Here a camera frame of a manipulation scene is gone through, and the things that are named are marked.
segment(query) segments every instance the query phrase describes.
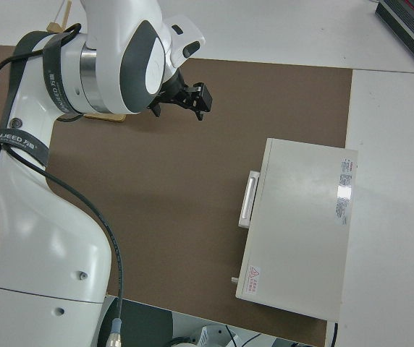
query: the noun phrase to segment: white case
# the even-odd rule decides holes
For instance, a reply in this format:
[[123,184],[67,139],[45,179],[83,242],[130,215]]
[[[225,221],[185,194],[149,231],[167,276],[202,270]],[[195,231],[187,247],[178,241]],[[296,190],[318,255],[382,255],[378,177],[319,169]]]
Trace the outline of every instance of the white case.
[[356,159],[268,139],[236,297],[338,321]]

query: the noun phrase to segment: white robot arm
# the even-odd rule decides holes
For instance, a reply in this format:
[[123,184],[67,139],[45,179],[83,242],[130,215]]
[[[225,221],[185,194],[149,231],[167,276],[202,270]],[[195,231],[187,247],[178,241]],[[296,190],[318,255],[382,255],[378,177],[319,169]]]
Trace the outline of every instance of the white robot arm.
[[[54,122],[145,108],[159,115],[160,103],[202,119],[211,107],[205,85],[188,87],[178,69],[205,42],[193,23],[162,20],[156,0],[82,3],[87,35],[79,26],[31,33],[11,59],[0,121],[0,347],[88,347],[106,293],[107,238],[46,183]],[[119,346],[117,334],[109,346]]]

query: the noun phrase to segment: electrical cable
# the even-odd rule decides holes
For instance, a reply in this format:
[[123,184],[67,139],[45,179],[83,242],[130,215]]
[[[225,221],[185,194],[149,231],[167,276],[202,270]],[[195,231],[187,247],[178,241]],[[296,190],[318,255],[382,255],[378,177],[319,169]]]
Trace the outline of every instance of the electrical cable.
[[[75,36],[77,36],[77,34],[80,32],[82,28],[82,25],[80,23],[76,23],[74,25],[71,25],[70,27],[68,27],[64,32],[65,33],[70,33],[70,35],[66,36],[65,38],[62,39],[62,43],[61,45],[64,46],[66,44],[68,44],[71,40],[73,40],[75,38]],[[5,67],[7,64],[12,63],[14,61],[21,61],[21,60],[27,60],[29,58],[33,58],[34,56],[40,56],[41,54],[43,54],[43,49],[38,49],[37,51],[32,51],[29,53],[24,53],[24,54],[17,54],[16,56],[10,56],[9,58],[6,58],[5,60],[3,60],[0,63],[0,71],[1,69],[3,69],[3,67]],[[81,118],[80,117],[74,117],[72,119],[77,120]],[[58,119],[60,121],[72,121],[72,120],[67,120],[67,119]]]
[[235,347],[237,347],[237,344],[236,344],[235,338],[233,338],[233,334],[231,333],[231,330],[228,328],[228,325],[225,325],[225,327],[227,327],[227,330],[228,330],[229,336],[231,337],[231,341],[233,341],[233,344],[235,345]]
[[54,175],[50,174],[49,172],[44,171],[42,168],[37,167],[36,165],[33,165],[30,161],[24,159],[22,156],[17,154],[15,151],[12,150],[11,146],[9,145],[3,145],[2,148],[6,150],[10,156],[12,156],[15,160],[21,162],[21,164],[27,166],[28,168],[34,170],[35,172],[39,173],[40,175],[44,176],[45,178],[53,181],[54,183],[58,184],[62,188],[66,189],[69,193],[76,196],[81,202],[83,202],[85,205],[90,208],[91,211],[98,217],[100,222],[103,224],[104,228],[107,231],[107,234],[109,235],[109,238],[111,239],[111,243],[114,247],[115,256],[117,258],[117,267],[119,271],[119,293],[118,293],[118,301],[117,301],[117,315],[118,318],[121,317],[122,314],[122,300],[123,300],[123,266],[122,266],[122,258],[120,256],[120,249],[119,245],[117,243],[117,240],[115,239],[114,232],[111,229],[111,226],[109,225],[109,222],[105,217],[102,215],[102,213],[98,210],[98,208],[90,201],[88,200],[83,194],[81,194],[79,191],[62,181],[61,179],[58,179]]
[[70,122],[70,121],[77,121],[78,119],[82,118],[83,114],[79,114],[78,116],[72,117],[72,118],[58,118],[57,121],[63,121],[63,122]]
[[337,339],[337,329],[339,328],[339,325],[336,323],[334,324],[334,334],[332,336],[332,342],[331,342],[331,347],[335,347],[336,346],[336,339]]
[[257,334],[255,336],[253,336],[252,338],[250,338],[249,340],[245,341],[241,347],[244,347],[245,345],[247,345],[249,342],[251,342],[254,338],[257,338],[258,336],[260,336],[262,334]]
[[[61,46],[64,46],[68,44],[71,40],[77,36],[77,34],[80,32],[82,25],[80,23],[76,23],[74,25],[71,25],[68,27],[64,32],[70,33],[70,35],[64,37],[61,42]],[[17,54],[16,56],[10,56],[9,58],[6,58],[0,63],[0,71],[5,67],[7,64],[12,63],[14,61],[22,61],[27,60],[29,58],[32,58],[34,56],[40,56],[43,53],[42,49],[39,49],[37,51],[32,51],[30,53],[24,53],[24,54]],[[83,115],[80,114],[78,116],[75,116],[71,119],[58,119],[59,121],[75,121],[79,118],[81,118]],[[28,160],[25,160],[23,157],[18,155],[15,151],[11,149],[8,145],[3,145],[2,148],[6,150],[14,159],[18,160],[28,168],[34,170],[35,172],[39,173],[40,175],[44,176],[45,178],[53,181],[54,183],[58,184],[59,186],[66,189],[68,192],[72,193],[74,196],[76,196],[78,199],[80,199],[85,205],[87,205],[90,210],[93,211],[93,213],[98,217],[98,219],[102,222],[104,228],[107,231],[107,234],[109,235],[109,238],[111,239],[112,246],[114,247],[115,256],[117,259],[117,269],[118,269],[118,281],[119,281],[119,291],[117,294],[117,317],[120,319],[122,315],[122,302],[123,302],[123,264],[122,264],[122,258],[120,255],[120,249],[119,245],[117,243],[117,240],[115,239],[114,233],[111,229],[111,226],[105,219],[105,217],[102,216],[101,212],[93,205],[93,203],[88,200],[84,195],[79,193],[76,189],[72,188],[70,185],[65,183],[64,181],[58,179],[57,177],[51,175],[50,173],[44,171],[43,169],[33,165]]]
[[164,347],[172,347],[180,343],[187,343],[190,341],[191,341],[191,338],[180,336],[178,338],[172,338],[169,342],[164,344]]

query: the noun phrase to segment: warning label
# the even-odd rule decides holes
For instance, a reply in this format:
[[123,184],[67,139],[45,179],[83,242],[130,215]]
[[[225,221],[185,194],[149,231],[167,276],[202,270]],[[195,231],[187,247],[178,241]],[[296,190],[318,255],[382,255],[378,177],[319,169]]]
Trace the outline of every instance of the warning label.
[[350,200],[352,199],[352,172],[353,161],[344,159],[341,162],[339,186],[337,187],[336,221],[343,226],[347,225],[350,215]]
[[257,294],[258,280],[260,279],[260,272],[261,272],[261,269],[259,267],[249,265],[248,278],[245,283],[246,294],[252,294],[252,295]]

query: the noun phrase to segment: brown table surface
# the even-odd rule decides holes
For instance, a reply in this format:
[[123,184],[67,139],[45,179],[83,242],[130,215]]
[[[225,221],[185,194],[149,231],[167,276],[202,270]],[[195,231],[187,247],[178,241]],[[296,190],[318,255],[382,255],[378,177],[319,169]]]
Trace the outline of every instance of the brown table surface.
[[[11,52],[0,46],[0,61]],[[48,170],[111,221],[128,299],[322,346],[325,321],[236,299],[231,277],[247,238],[237,226],[245,184],[266,138],[344,147],[352,70],[191,59],[182,72],[214,97],[204,121],[165,105],[160,119],[58,122]]]

